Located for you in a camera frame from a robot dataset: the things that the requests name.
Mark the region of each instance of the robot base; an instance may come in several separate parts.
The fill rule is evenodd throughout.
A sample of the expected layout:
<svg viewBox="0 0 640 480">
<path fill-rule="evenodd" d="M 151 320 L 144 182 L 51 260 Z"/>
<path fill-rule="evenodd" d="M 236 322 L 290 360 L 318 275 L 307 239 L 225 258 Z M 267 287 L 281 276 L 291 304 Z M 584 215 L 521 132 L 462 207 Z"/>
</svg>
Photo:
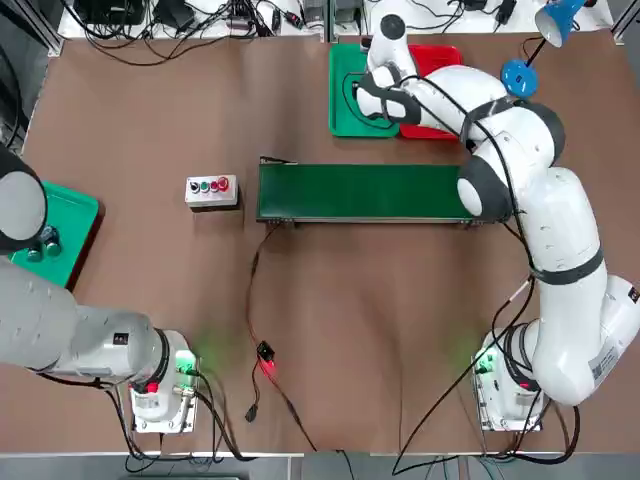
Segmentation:
<svg viewBox="0 0 640 480">
<path fill-rule="evenodd" d="M 526 390 L 513 381 L 505 366 L 504 355 L 498 348 L 492 347 L 485 352 L 492 341 L 493 337 L 489 333 L 482 349 L 475 355 L 475 358 L 483 356 L 476 364 L 472 376 L 480 424 L 482 430 L 522 431 L 536 392 Z M 542 413 L 543 397 L 543 394 L 538 397 L 527 428 L 538 421 Z M 541 428 L 539 424 L 533 431 Z"/>
<path fill-rule="evenodd" d="M 185 372 L 197 368 L 196 357 L 182 335 L 172 330 L 164 333 L 169 341 L 169 366 L 158 383 L 157 392 L 140 394 L 129 390 L 134 430 L 140 433 L 189 433 L 196 420 L 197 377 Z"/>
</svg>

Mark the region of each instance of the brown work surface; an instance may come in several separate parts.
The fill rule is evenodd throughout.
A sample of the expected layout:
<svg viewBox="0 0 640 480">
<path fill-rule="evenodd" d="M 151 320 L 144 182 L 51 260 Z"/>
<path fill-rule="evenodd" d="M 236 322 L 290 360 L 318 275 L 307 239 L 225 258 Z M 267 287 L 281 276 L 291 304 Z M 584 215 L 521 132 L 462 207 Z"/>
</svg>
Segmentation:
<svg viewBox="0 0 640 480">
<path fill-rule="evenodd" d="M 415 40 L 456 45 L 466 64 L 498 75 L 524 38 Z M 144 46 L 126 50 L 116 53 L 150 58 Z M 244 296 L 265 233 L 255 222 L 258 157 L 438 164 L 468 157 L 456 143 L 332 137 L 328 50 L 317 38 L 225 40 L 161 67 L 132 68 L 83 41 L 68 42 L 51 62 L 25 150 L 42 178 L 105 207 L 74 290 L 78 302 L 145 312 L 156 326 L 183 332 L 221 376 L 243 451 L 309 450 L 261 374 L 258 418 L 253 424 L 243 418 L 252 403 L 254 361 Z M 578 34 L 562 49 L 545 48 L 536 69 L 537 100 L 566 127 L 560 165 L 572 168 L 590 195 L 607 265 L 637 281 L 640 105 L 625 53 L 608 32 Z M 192 214 L 184 204 L 185 178 L 222 173 L 239 176 L 244 211 Z M 526 267 L 522 248 L 500 226 L 281 228 L 255 279 L 254 327 L 276 350 L 280 382 L 319 449 L 395 452 L 400 421 L 406 439 L 468 363 Z M 524 318 L 536 313 L 537 297 Z M 640 451 L 639 362 L 636 341 L 581 406 L 580 451 Z M 50 384 L 15 367 L 0 374 L 0 451 L 125 451 L 103 394 Z M 465 381 L 411 450 L 480 451 L 475 417 Z M 563 450 L 557 419 L 549 415 L 545 423 L 525 447 Z M 506 440 L 491 435 L 489 447 Z M 140 441 L 157 448 L 155 435 Z M 206 410 L 199 410 L 195 434 L 165 444 L 167 451 L 210 451 Z"/>
</svg>

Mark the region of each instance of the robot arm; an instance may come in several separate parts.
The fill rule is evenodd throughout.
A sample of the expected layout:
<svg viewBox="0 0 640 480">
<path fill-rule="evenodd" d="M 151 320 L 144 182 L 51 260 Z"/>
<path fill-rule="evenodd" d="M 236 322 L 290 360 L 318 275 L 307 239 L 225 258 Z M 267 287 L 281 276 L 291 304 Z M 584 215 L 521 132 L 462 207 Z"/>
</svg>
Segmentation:
<svg viewBox="0 0 640 480">
<path fill-rule="evenodd" d="M 0 146 L 0 255 L 38 241 L 46 217 L 37 175 Z M 192 385 L 186 372 L 196 363 L 180 334 L 154 329 L 139 313 L 78 306 L 69 291 L 4 257 L 0 363 L 38 373 L 126 380 L 134 414 L 148 425 L 146 431 L 184 431 L 187 414 L 193 425 L 195 399 L 181 392 Z"/>
<path fill-rule="evenodd" d="M 564 147 L 559 118 L 543 105 L 511 101 L 498 79 L 474 68 L 444 67 L 421 79 L 396 15 L 382 19 L 367 66 L 353 88 L 363 115 L 473 141 L 458 193 L 474 217 L 495 222 L 512 215 L 508 170 L 540 284 L 540 319 L 500 341 L 503 348 L 510 343 L 517 364 L 501 352 L 493 359 L 491 385 L 497 380 L 503 387 L 489 402 L 494 418 L 522 420 L 529 411 L 522 398 L 532 398 L 537 386 L 560 403 L 581 403 L 635 338 L 640 294 L 607 275 L 586 193 L 575 174 L 553 166 Z M 492 341 L 489 334 L 484 346 Z"/>
</svg>

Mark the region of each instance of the red plate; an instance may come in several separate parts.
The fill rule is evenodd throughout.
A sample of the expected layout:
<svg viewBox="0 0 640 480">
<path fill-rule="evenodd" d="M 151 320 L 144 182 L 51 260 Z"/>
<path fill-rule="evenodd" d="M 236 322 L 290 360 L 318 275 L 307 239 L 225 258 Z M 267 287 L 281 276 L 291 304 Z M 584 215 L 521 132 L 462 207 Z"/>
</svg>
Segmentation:
<svg viewBox="0 0 640 480">
<path fill-rule="evenodd" d="M 420 75 L 423 77 L 447 65 L 462 65 L 460 51 L 450 45 L 409 45 L 409 51 L 415 58 Z M 400 125 L 400 135 L 405 138 L 458 139 L 451 133 L 416 125 Z"/>
</svg>

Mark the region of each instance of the blue object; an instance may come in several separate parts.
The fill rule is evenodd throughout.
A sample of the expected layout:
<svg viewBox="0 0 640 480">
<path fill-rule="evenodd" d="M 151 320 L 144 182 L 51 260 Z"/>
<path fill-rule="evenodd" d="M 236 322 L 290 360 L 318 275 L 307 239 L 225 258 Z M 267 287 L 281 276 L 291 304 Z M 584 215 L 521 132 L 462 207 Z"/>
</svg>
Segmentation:
<svg viewBox="0 0 640 480">
<path fill-rule="evenodd" d="M 573 17 L 586 0 L 553 0 L 536 13 L 538 31 L 554 47 L 561 47 L 569 37 Z"/>
<path fill-rule="evenodd" d="M 538 74 L 522 60 L 509 60 L 502 67 L 500 80 L 511 95 L 526 98 L 538 89 Z"/>
</svg>

